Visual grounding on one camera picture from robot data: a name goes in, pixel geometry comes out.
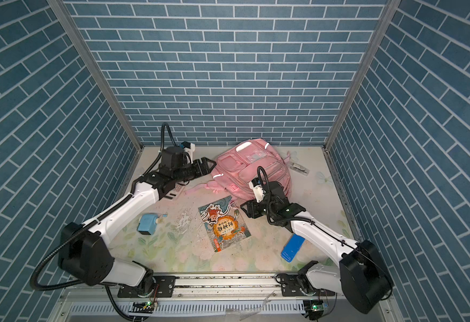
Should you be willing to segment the pink student backpack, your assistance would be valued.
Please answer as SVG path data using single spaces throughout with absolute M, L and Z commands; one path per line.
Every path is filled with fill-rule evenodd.
M 248 201 L 254 198 L 250 182 L 257 177 L 257 168 L 263 167 L 269 180 L 279 182 L 286 197 L 292 192 L 292 181 L 287 162 L 268 142 L 262 138 L 240 143 L 216 158 L 212 180 L 185 191 L 187 195 L 201 189 L 216 193 L 228 192 L 234 201 Z

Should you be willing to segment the colourful illustrated book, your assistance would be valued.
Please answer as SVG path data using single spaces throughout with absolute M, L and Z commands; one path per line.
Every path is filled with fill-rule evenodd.
M 231 196 L 210 202 L 198 210 L 214 252 L 221 252 L 251 236 Z

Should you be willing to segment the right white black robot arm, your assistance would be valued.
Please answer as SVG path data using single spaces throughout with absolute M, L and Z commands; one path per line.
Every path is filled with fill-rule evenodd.
M 255 178 L 249 184 L 254 199 L 243 204 L 248 217 L 265 216 L 270 225 L 289 230 L 327 255 L 334 263 L 318 261 L 305 265 L 293 284 L 311 295 L 322 289 L 345 296 L 359 312 L 367 314 L 378 302 L 393 294 L 393 281 L 376 246 L 368 240 L 357 242 L 322 224 L 306 208 L 289 202 L 276 181 Z

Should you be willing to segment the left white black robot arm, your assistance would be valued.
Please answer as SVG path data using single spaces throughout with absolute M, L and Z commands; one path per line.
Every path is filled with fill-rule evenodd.
M 114 258 L 109 245 L 127 224 L 177 185 L 213 171 L 215 161 L 206 157 L 194 160 L 191 151 L 180 146 L 164 149 L 159 163 L 137 178 L 124 198 L 80 225 L 68 224 L 61 235 L 59 267 L 89 286 L 119 284 L 149 292 L 154 272 L 142 264 Z

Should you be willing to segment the pink white calculator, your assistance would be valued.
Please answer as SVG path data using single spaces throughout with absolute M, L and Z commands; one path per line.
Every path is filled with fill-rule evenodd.
M 175 188 L 169 192 L 169 196 L 178 197 L 186 188 L 184 183 L 178 183 Z

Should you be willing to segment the blue pencil case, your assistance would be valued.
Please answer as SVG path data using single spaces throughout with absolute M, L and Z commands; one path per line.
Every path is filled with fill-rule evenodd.
M 305 239 L 303 237 L 293 234 L 282 249 L 280 254 L 282 259 L 288 263 L 292 262 L 297 253 L 300 251 L 304 241 Z

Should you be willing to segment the clear plastic pen box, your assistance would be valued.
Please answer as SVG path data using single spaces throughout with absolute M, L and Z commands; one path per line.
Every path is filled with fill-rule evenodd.
M 295 171 L 295 172 L 297 172 L 297 173 L 299 173 L 299 174 L 302 174 L 302 175 L 304 175 L 304 176 L 306 176 L 306 177 L 307 177 L 308 174 L 309 174 L 309 169 L 307 169 L 306 167 L 304 167 L 304 166 L 302 166 L 302 165 L 300 165 L 300 164 L 298 164 L 298 163 L 296 163 L 296 162 L 290 162 L 290 163 L 288 164 L 288 166 L 289 166 L 289 168 L 290 168 L 291 170 L 293 170 L 293 171 Z

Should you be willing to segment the blue pencil sharpener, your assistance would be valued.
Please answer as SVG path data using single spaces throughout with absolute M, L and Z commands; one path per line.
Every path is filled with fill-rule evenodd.
M 142 235 L 151 236 L 156 232 L 158 224 L 161 224 L 167 214 L 159 215 L 157 213 L 146 213 L 143 214 L 139 220 L 137 231 Z

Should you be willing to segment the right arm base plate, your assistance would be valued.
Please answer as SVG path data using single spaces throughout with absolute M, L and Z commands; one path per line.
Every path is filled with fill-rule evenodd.
M 289 275 L 278 273 L 275 281 L 280 286 L 284 297 L 316 297 L 316 296 L 334 296 L 336 293 L 324 288 L 315 288 L 307 280 L 306 275 Z

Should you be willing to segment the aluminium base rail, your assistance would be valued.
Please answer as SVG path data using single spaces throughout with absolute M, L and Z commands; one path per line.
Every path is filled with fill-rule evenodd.
M 274 272 L 156 276 L 155 292 L 146 298 L 126 287 L 113 287 L 115 303 L 127 315 L 144 317 L 209 317 L 257 314 L 300 314 L 312 321 L 327 320 L 330 311 L 347 307 L 353 317 L 361 314 L 341 293 L 324 289 L 304 295 L 289 277 L 280 281 Z

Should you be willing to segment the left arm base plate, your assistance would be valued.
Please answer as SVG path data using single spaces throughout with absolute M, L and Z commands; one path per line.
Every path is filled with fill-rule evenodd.
M 118 297 L 121 299 L 171 298 L 176 280 L 176 276 L 151 276 L 136 287 L 122 284 L 118 291 Z

